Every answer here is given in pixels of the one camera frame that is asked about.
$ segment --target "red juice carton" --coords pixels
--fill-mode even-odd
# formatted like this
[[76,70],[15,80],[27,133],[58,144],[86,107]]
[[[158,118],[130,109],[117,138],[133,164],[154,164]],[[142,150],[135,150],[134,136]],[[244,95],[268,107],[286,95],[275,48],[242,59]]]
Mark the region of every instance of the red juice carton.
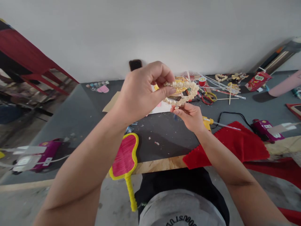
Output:
[[258,72],[246,85],[248,90],[251,92],[258,90],[262,87],[268,80],[272,79],[269,74],[265,72]]

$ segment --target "black power cord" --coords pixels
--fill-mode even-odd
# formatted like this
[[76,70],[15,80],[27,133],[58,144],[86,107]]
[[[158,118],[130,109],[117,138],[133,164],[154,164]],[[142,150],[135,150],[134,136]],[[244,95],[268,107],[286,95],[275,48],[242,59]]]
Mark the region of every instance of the black power cord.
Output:
[[219,119],[217,120],[217,122],[219,123],[220,118],[222,116],[223,113],[228,113],[228,114],[236,114],[236,115],[240,115],[242,117],[242,119],[245,121],[245,123],[251,128],[251,130],[254,132],[252,126],[247,122],[246,118],[244,117],[244,115],[242,113],[237,113],[237,112],[228,112],[228,111],[223,111],[219,114]]

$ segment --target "hand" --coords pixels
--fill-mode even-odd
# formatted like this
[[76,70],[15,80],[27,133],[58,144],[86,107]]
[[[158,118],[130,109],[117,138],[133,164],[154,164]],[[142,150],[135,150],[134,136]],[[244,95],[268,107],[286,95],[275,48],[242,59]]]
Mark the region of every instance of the hand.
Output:
[[206,130],[200,107],[185,103],[178,110],[173,105],[170,111],[179,116],[191,132],[200,133]]
[[[130,72],[111,111],[127,125],[140,120],[164,98],[176,92],[173,87],[163,86],[166,81],[173,82],[175,77],[170,68],[160,61]],[[153,92],[151,85],[156,84],[160,89]]]

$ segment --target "concrete floor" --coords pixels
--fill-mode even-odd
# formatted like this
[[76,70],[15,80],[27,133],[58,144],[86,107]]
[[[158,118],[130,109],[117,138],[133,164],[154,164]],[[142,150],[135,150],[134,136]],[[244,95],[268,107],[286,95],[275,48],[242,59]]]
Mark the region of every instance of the concrete floor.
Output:
[[[213,184],[221,192],[230,212],[230,225],[243,225],[231,196],[213,167],[206,167]],[[278,206],[301,211],[301,190],[293,184],[272,176],[250,171]],[[133,175],[134,191],[140,187],[142,175]],[[32,225],[49,188],[0,193],[0,225]],[[138,225],[138,213],[130,208],[124,180],[105,179],[101,188],[95,225]]]

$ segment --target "gray table surface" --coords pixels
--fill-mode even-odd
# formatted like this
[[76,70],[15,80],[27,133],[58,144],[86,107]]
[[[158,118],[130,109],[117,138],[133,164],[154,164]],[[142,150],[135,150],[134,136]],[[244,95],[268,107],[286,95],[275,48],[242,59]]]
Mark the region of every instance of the gray table surface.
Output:
[[[270,88],[274,87],[290,74],[292,72],[274,74],[274,78],[268,82],[268,86]],[[123,80],[111,81],[108,85],[110,91],[106,94],[91,91],[85,87],[86,83],[77,85],[30,145],[38,145],[45,141],[67,137],[69,140],[58,149],[55,159],[72,153],[106,114],[102,112],[103,108],[114,94],[120,91],[122,84]],[[242,96],[246,97],[246,100],[232,100],[231,105],[228,104],[227,100],[219,100],[209,106],[202,102],[193,104],[200,106],[202,114],[212,118],[214,121],[217,121],[222,111],[230,111],[242,113],[250,124],[253,119],[266,119],[272,125],[285,122],[300,122],[285,106],[285,104],[301,103],[291,92],[264,103],[258,103],[253,100],[252,96],[256,94],[258,92],[244,93]],[[217,96],[218,98],[228,98],[225,94],[218,93]],[[223,114],[220,123],[229,124],[233,121],[239,121],[248,128],[238,115]],[[180,119],[175,121],[173,114],[170,112],[148,115],[132,127],[134,128],[133,132],[139,136],[138,162],[188,154],[199,145],[195,135],[185,127],[183,121]],[[212,132],[214,133],[218,129],[219,127],[213,129]],[[298,126],[295,130],[283,133],[283,136],[292,137],[300,134],[301,126]],[[40,173],[26,171],[19,175],[8,175],[2,180],[1,184],[53,179],[63,163],[64,160],[52,163],[49,168]]]

